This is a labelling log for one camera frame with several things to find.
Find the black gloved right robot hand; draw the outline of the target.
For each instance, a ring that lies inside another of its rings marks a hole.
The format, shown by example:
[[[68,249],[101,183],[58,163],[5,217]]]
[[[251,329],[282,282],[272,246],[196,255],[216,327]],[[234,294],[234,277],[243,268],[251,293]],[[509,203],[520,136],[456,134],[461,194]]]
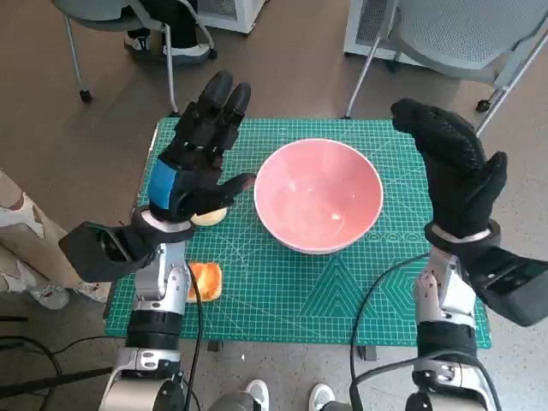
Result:
[[[423,157],[434,224],[456,238],[487,230],[507,181],[507,154],[488,158],[474,126],[453,111],[410,98],[390,111],[394,129],[410,134]]]

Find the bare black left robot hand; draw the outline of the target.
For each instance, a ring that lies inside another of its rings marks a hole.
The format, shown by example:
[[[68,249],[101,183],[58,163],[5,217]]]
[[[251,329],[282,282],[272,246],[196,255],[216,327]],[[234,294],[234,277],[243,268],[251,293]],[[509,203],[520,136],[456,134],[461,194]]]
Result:
[[[239,135],[251,86],[233,85],[227,70],[217,72],[195,102],[188,104],[175,137],[158,155],[148,185],[149,210],[160,221],[181,223],[223,209],[251,187],[255,174],[242,173],[223,184],[223,155]]]

